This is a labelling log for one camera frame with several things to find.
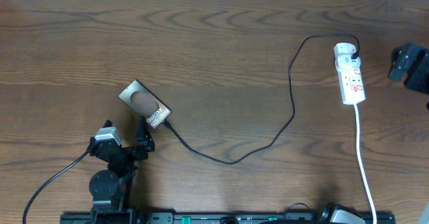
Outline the bronze Galaxy smartphone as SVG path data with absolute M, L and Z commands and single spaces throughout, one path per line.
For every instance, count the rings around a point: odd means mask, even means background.
M 139 80 L 127 86 L 119 98 L 136 114 L 144 117 L 152 129 L 157 129 L 172 114 L 172 110 Z

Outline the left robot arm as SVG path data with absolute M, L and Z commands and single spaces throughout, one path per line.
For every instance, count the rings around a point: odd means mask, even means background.
M 148 159 L 148 153 L 155 150 L 144 117 L 139 118 L 135 141 L 136 146 L 124 148 L 121 135 L 109 120 L 90 138 L 88 154 L 107 163 L 107 169 L 94 174 L 89 182 L 92 223 L 145 223 L 144 214 L 129 206 L 135 162 Z

